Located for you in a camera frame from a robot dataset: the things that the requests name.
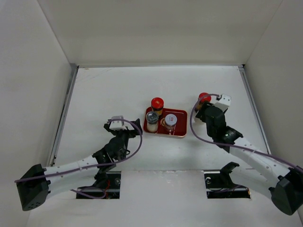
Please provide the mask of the clear bottle white contents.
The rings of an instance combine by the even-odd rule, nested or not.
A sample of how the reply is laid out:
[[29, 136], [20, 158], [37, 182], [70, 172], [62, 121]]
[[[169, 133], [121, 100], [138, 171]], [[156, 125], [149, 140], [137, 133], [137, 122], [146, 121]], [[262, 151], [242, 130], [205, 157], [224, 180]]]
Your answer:
[[159, 121], [159, 116], [156, 112], [150, 111], [146, 114], [146, 122], [147, 122], [147, 130], [149, 132], [156, 132], [158, 130], [158, 121]]

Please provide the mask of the dark sauce jar red lid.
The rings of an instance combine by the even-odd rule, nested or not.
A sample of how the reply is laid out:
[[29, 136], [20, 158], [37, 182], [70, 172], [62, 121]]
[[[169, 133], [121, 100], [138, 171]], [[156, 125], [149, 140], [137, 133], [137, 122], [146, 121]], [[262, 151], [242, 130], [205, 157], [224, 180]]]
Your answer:
[[151, 109], [155, 112], [160, 118], [162, 117], [162, 111], [164, 108], [164, 100], [160, 97], [155, 97], [151, 100]]

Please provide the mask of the small jar white lid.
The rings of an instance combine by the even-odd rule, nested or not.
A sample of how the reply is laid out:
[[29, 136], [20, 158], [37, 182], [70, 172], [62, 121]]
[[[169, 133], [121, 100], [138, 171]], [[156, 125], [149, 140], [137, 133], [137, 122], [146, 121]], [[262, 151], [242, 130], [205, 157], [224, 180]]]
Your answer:
[[164, 129], [168, 133], [168, 135], [174, 134], [174, 131], [176, 129], [178, 119], [177, 116], [170, 113], [165, 116], [164, 118]]

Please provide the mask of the dark soy sauce bottle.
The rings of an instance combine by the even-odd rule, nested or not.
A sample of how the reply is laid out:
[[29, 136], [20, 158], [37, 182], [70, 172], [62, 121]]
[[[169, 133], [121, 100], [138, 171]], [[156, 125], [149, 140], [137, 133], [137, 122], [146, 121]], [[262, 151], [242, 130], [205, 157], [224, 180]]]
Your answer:
[[203, 125], [205, 124], [205, 116], [203, 113], [197, 113], [195, 115], [195, 124], [196, 125]]

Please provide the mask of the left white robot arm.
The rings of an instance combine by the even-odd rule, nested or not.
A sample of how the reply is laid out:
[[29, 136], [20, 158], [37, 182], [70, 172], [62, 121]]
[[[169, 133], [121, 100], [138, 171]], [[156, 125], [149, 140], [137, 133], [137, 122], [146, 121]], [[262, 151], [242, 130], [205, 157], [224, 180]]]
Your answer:
[[143, 130], [139, 119], [128, 121], [121, 116], [109, 119], [104, 128], [113, 138], [94, 154], [61, 166], [33, 165], [15, 181], [23, 211], [33, 210], [65, 191], [105, 186], [106, 173], [134, 156], [128, 142], [136, 136], [141, 138]]

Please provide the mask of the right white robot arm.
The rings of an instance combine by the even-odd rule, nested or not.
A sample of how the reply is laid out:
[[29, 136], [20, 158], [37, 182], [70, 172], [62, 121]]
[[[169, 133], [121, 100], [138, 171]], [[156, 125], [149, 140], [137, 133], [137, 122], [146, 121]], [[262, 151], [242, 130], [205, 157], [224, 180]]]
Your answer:
[[194, 108], [195, 118], [206, 124], [207, 135], [214, 144], [243, 160], [254, 169], [248, 173], [237, 163], [221, 169], [220, 183], [247, 186], [268, 197], [284, 214], [293, 215], [303, 204], [303, 169], [270, 154], [260, 152], [240, 132], [227, 126], [225, 112], [205, 102]]

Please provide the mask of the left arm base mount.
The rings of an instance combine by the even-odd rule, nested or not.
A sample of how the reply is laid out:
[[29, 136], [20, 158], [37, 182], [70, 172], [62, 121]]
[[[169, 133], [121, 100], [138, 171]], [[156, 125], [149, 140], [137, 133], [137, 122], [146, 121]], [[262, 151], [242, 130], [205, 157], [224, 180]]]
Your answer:
[[119, 199], [120, 186], [121, 172], [108, 172], [100, 182], [78, 188], [80, 193], [76, 193], [76, 199]]

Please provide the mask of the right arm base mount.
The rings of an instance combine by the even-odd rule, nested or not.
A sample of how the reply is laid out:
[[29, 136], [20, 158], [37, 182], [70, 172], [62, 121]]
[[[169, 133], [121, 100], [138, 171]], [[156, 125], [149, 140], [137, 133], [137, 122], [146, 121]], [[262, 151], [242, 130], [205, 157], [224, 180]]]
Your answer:
[[208, 199], [250, 199], [249, 189], [231, 180], [230, 173], [239, 166], [230, 162], [220, 170], [204, 171]]

